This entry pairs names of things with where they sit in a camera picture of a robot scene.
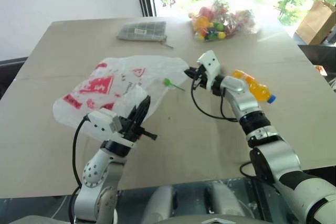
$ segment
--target white label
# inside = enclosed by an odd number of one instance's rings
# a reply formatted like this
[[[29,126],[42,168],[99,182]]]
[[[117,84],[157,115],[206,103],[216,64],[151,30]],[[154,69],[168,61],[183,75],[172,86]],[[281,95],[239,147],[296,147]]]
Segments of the white label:
[[[134,33],[135,34],[141,34],[141,35],[145,35],[147,33],[147,30],[143,30],[143,29],[134,29]]]

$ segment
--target red print on bag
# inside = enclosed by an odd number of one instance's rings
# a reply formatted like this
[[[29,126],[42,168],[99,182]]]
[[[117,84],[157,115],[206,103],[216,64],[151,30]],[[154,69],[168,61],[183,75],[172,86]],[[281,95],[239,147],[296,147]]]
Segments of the red print on bag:
[[[71,94],[67,94],[63,98],[63,100],[66,101],[67,103],[71,104],[72,106],[74,106],[78,110],[82,106],[82,104],[79,101],[77,101],[75,98],[73,98]]]
[[[108,109],[108,110],[112,110],[112,109],[113,109],[113,105],[114,105],[114,102],[112,102],[112,103],[107,103],[107,104],[103,105],[103,106],[100,107],[100,108],[105,108],[105,109]]]
[[[107,76],[103,78],[96,78],[89,81],[88,85],[85,85],[79,90],[79,93],[100,93],[107,94],[110,92],[110,88],[113,82],[113,76]]]
[[[107,64],[103,62],[103,63],[99,63],[99,64],[96,66],[95,69],[97,69],[97,68],[105,68],[105,67],[107,67]]]
[[[145,72],[146,68],[136,68],[133,69],[132,72],[137,76],[137,77],[141,77],[143,75],[143,73]]]
[[[86,101],[86,104],[90,109],[93,109],[95,107],[95,102],[91,98]]]

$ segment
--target black cable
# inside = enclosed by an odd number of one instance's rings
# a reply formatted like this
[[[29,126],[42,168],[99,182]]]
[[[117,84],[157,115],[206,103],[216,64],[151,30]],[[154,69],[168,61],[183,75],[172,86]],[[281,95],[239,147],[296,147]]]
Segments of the black cable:
[[[244,168],[245,166],[249,165],[249,164],[252,164],[252,162],[249,161],[249,162],[245,162],[245,163],[243,163],[243,164],[239,167],[239,171],[240,171],[240,173],[241,173],[242,175],[244,175],[244,176],[247,177],[247,178],[250,178],[250,179],[256,179],[257,177],[248,175],[248,174],[246,174],[246,173],[243,172],[243,168]]]
[[[79,134],[79,131],[80,131],[80,128],[83,126],[83,124],[85,123],[85,121],[88,121],[89,118],[88,116],[84,116],[82,121],[80,121],[77,129],[76,129],[76,132],[75,132],[75,135],[73,137],[74,141],[72,143],[72,171],[74,172],[74,176],[75,176],[75,179],[77,181],[77,184],[78,184],[78,187],[80,188],[82,186],[82,183],[79,179],[79,176],[78,176],[78,173],[77,173],[77,169],[76,169],[76,144],[77,144],[77,137],[78,137],[78,134]]]
[[[80,187],[78,186],[74,191],[73,191],[73,193],[71,194],[71,197],[70,197],[70,200],[69,200],[69,205],[68,205],[68,217],[69,217],[69,220],[70,220],[70,223],[71,224],[74,224],[73,222],[73,214],[72,214],[72,205],[73,205],[73,200],[74,200],[74,197],[75,197],[75,195],[76,195],[76,192],[78,191],[80,189]]]
[[[211,118],[214,118],[214,119],[220,119],[220,120],[228,120],[229,122],[237,122],[237,120],[236,120],[235,118],[227,118],[226,116],[224,116],[224,114],[223,114],[223,108],[222,108],[222,106],[223,106],[223,96],[221,96],[221,101],[220,101],[221,113],[222,113],[222,116],[223,116],[223,117],[219,117],[219,116],[215,116],[215,115],[210,115],[210,114],[206,113],[204,110],[202,110],[202,109],[198,106],[198,104],[197,104],[197,102],[196,102],[196,100],[195,100],[195,97],[194,97],[194,84],[195,84],[195,81],[196,81],[196,78],[197,78],[197,77],[198,77],[198,73],[195,74],[195,76],[194,76],[194,78],[193,78],[193,81],[192,81],[192,83],[191,83],[191,98],[192,98],[192,100],[193,100],[193,102],[194,102],[196,108],[197,108],[199,111],[201,111],[203,114],[205,114],[205,115],[207,115],[207,116],[209,116],[209,117],[211,117]]]
[[[221,115],[222,115],[222,117],[225,118],[226,120],[230,121],[230,122],[238,122],[236,118],[227,118],[224,115],[223,102],[224,102],[224,93],[220,96],[220,107],[221,107]]]
[[[205,111],[203,111],[197,104],[196,100],[195,100],[195,97],[194,97],[194,83],[195,83],[195,79],[193,79],[193,82],[191,83],[191,99],[193,100],[196,108],[201,111],[203,114],[207,115],[207,116],[210,116],[211,118],[214,118],[214,119],[225,119],[225,118],[220,118],[219,116],[214,116],[214,115],[210,115],[208,113],[206,113]]]

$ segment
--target white plastic bag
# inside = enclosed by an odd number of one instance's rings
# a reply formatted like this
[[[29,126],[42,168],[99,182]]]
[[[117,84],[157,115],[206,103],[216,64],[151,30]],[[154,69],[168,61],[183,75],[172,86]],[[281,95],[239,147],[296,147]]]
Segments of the white plastic bag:
[[[77,128],[83,116],[93,110],[106,108],[127,117],[147,94],[151,105],[146,118],[159,106],[168,87],[168,78],[175,85],[186,80],[183,72],[188,64],[180,58],[163,56],[131,56],[106,58],[100,62],[89,78],[77,85],[69,94],[55,101],[53,114],[59,123]],[[93,127],[84,124],[82,131],[98,140]]]

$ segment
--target gray pouch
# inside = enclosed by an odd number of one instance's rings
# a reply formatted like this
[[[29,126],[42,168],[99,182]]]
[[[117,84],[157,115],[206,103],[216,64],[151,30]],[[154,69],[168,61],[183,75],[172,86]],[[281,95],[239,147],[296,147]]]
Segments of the gray pouch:
[[[117,38],[125,40],[159,41],[165,42],[166,22],[141,22],[125,24],[119,31]]]

